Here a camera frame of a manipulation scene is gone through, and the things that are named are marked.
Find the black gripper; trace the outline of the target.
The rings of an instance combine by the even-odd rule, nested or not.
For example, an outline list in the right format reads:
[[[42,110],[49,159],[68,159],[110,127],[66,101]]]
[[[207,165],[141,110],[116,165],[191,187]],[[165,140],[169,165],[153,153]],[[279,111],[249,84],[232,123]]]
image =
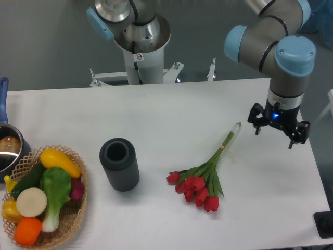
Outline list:
[[[282,109],[281,102],[272,105],[269,101],[266,101],[264,107],[255,103],[249,112],[248,122],[255,128],[256,135],[260,133],[264,126],[283,131],[290,139],[288,148],[292,149],[293,144],[304,144],[310,132],[310,122],[297,120],[299,109],[300,107]]]

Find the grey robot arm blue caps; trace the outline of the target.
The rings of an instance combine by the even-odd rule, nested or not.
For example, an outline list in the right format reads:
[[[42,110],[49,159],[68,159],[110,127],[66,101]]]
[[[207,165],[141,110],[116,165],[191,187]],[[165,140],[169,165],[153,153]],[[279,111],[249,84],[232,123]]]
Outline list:
[[[289,137],[289,148],[304,144],[310,122],[298,121],[316,48],[309,39],[296,36],[311,14],[308,1],[247,1],[259,22],[233,27],[224,42],[224,53],[270,78],[265,106],[255,103],[248,122],[258,134],[270,126]]]

